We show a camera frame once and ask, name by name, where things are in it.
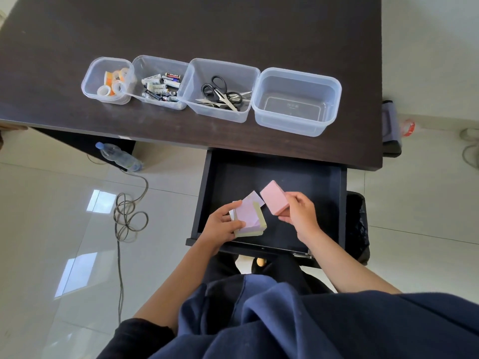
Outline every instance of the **open black drawer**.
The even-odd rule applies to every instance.
[[[208,216],[222,205],[243,199],[253,190],[258,194],[271,180],[284,191],[300,191],[314,202],[320,227],[344,248],[346,219],[346,168],[312,160],[259,155],[234,150],[209,150],[203,171],[192,246],[205,227]],[[229,253],[271,259],[293,253],[300,264],[316,266],[308,248],[297,239],[293,226],[278,220],[266,206],[262,209],[267,229],[257,237],[243,237],[221,248]]]

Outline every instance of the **desk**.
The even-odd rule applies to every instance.
[[[88,99],[92,60],[153,55],[275,66],[337,78],[319,137]],[[35,127],[221,147],[377,170],[382,166],[380,0],[19,0],[0,32],[0,119]]]

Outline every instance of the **person's left arm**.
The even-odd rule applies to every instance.
[[[233,231],[244,222],[231,221],[228,212],[241,205],[241,200],[213,212],[196,243],[189,249],[170,277],[133,316],[158,326],[178,330],[178,313],[183,302],[199,287],[210,258],[223,243],[234,239]]]

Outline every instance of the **hand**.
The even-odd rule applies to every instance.
[[[236,229],[243,228],[246,223],[240,220],[231,221],[231,217],[227,215],[230,210],[236,209],[242,204],[242,200],[235,201],[230,204],[223,205],[210,214],[205,229],[201,233],[197,242],[207,244],[213,249],[213,255],[218,253],[219,247],[225,242],[235,239],[233,233]]]
[[[316,219],[314,204],[303,193],[289,191],[285,195],[289,203],[289,216],[278,218],[292,224],[298,233],[298,239],[308,245],[311,239],[322,232]]]

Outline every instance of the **black sleeve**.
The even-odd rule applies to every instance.
[[[124,320],[97,359],[147,359],[174,338],[169,327],[143,319]]]

